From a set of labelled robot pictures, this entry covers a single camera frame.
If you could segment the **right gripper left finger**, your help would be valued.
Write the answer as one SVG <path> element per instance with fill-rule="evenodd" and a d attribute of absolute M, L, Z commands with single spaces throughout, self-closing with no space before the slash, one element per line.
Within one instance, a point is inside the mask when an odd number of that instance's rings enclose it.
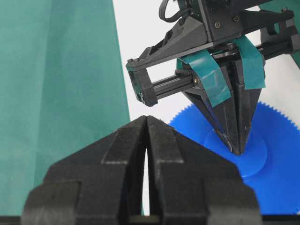
<path fill-rule="evenodd" d="M 49 167 L 27 198 L 23 225 L 123 225 L 142 209 L 147 118 Z"/>

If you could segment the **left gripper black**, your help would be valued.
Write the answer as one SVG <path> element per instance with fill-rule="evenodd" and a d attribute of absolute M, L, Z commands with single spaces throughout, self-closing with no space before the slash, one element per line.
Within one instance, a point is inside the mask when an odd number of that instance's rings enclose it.
<path fill-rule="evenodd" d="M 164 39 L 146 48 L 139 58 L 126 65 L 136 98 L 147 106 L 159 99 L 184 91 L 185 96 L 213 126 L 229 151 L 240 153 L 234 93 L 226 68 L 220 68 L 208 52 L 222 52 L 224 45 L 256 30 L 261 32 L 257 49 L 265 59 L 292 54 L 300 49 L 300 36 L 294 12 L 250 11 L 259 0 L 180 0 L 179 10 L 165 16 L 168 2 L 161 2 L 159 18 L 174 23 Z M 194 87 L 189 79 L 174 75 L 152 83 L 147 68 L 177 59 L 177 69 L 192 69 Z"/>

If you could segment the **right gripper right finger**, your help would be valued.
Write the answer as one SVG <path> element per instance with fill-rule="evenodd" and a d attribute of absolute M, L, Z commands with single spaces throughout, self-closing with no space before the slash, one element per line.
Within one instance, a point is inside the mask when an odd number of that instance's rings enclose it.
<path fill-rule="evenodd" d="M 260 225 L 254 191 L 237 167 L 147 117 L 150 211 L 162 225 Z"/>

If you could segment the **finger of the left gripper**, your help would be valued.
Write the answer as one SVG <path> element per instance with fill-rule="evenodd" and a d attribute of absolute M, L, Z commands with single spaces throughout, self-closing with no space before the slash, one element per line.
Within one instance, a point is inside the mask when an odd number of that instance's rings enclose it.
<path fill-rule="evenodd" d="M 238 126 L 238 147 L 235 154 L 245 151 L 252 118 L 262 88 L 265 88 L 264 61 L 261 53 L 247 37 L 234 40 L 239 55 L 232 63 L 232 88 Z"/>

